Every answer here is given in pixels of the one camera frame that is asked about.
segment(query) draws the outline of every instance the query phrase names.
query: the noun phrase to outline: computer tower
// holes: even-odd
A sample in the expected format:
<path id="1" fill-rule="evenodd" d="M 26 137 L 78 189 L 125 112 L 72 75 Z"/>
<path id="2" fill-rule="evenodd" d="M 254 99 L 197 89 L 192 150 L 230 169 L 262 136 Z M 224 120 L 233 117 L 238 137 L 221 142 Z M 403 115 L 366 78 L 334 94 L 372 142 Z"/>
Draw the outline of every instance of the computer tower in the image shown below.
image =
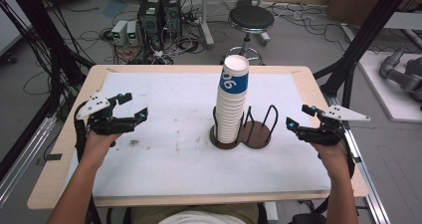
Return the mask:
<path id="1" fill-rule="evenodd" d="M 162 3 L 142 0 L 137 13 L 145 49 L 162 50 L 161 38 L 165 37 Z"/>
<path id="2" fill-rule="evenodd" d="M 182 35 L 180 0 L 162 0 L 164 22 L 167 33 L 177 37 Z"/>

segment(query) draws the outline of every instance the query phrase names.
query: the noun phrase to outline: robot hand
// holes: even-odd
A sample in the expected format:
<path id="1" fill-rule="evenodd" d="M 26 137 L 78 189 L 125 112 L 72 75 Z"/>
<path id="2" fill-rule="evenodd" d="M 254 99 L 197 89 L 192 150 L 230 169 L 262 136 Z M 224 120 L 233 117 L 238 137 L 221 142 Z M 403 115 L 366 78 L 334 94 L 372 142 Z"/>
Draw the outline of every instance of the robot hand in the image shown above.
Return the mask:
<path id="1" fill-rule="evenodd" d="M 327 111 L 316 107 L 302 106 L 302 112 L 319 119 L 318 128 L 300 126 L 298 122 L 287 117 L 287 129 L 294 132 L 299 140 L 322 145 L 336 145 L 343 139 L 342 120 L 370 120 L 366 115 L 353 112 L 341 106 L 331 106 Z"/>
<path id="2" fill-rule="evenodd" d="M 123 105 L 124 103 L 131 101 L 131 99 L 131 93 L 125 95 L 119 94 L 113 98 L 107 99 L 102 93 L 97 92 L 80 108 L 76 118 L 81 120 L 88 115 L 88 127 L 97 134 L 109 135 L 134 131 L 134 128 L 138 124 L 146 121 L 148 117 L 147 108 L 135 113 L 133 117 L 112 116 L 112 110 L 117 103 Z"/>

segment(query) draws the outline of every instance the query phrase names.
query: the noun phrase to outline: black metal cup holder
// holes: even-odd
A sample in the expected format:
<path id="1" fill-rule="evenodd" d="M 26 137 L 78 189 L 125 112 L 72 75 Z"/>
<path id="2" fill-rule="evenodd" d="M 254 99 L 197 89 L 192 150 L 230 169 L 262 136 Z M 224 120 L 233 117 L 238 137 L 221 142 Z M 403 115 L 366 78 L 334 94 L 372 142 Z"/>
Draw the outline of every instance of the black metal cup holder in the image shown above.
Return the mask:
<path id="1" fill-rule="evenodd" d="M 276 107 L 270 105 L 267 111 L 267 114 L 264 118 L 264 122 L 255 121 L 252 117 L 251 107 L 248 108 L 248 112 L 246 114 L 245 122 L 243 122 L 245 114 L 242 114 L 240 118 L 240 125 L 238 134 L 236 139 L 231 143 L 223 143 L 218 140 L 218 121 L 215 115 L 216 108 L 213 109 L 213 116 L 215 124 L 210 129 L 210 140 L 211 142 L 218 148 L 221 149 L 232 149 L 235 148 L 240 142 L 243 142 L 245 145 L 254 148 L 260 149 L 266 147 L 271 140 L 271 134 L 276 127 L 277 121 L 279 120 L 279 112 L 277 111 Z M 267 117 L 270 114 L 271 109 L 274 110 L 276 113 L 276 118 L 273 123 L 273 127 L 271 130 L 265 125 L 267 121 Z"/>

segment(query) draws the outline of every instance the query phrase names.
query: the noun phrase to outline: power supply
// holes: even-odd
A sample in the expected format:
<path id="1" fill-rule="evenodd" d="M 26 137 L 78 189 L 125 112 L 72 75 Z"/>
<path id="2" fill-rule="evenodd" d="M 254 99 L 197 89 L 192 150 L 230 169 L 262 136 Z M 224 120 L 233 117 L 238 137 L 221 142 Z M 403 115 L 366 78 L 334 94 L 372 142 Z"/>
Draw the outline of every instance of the power supply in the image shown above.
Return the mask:
<path id="1" fill-rule="evenodd" d="M 129 45 L 133 47 L 139 46 L 139 39 L 141 39 L 141 37 L 140 37 L 139 27 L 137 26 L 137 22 L 128 21 L 126 31 L 127 31 L 127 39 L 129 41 Z"/>
<path id="2" fill-rule="evenodd" d="M 127 21 L 118 21 L 111 30 L 112 38 L 117 46 L 124 46 L 127 42 Z"/>

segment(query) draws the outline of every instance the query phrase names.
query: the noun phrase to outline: black stool seat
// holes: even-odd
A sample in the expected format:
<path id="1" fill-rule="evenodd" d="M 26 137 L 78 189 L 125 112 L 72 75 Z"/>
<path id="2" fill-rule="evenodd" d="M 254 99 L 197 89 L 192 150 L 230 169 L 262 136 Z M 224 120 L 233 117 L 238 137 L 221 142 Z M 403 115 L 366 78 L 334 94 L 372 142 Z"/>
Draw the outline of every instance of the black stool seat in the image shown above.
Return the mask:
<path id="1" fill-rule="evenodd" d="M 273 26 L 274 16 L 262 7 L 239 6 L 230 11 L 229 23 L 244 32 L 263 33 Z"/>

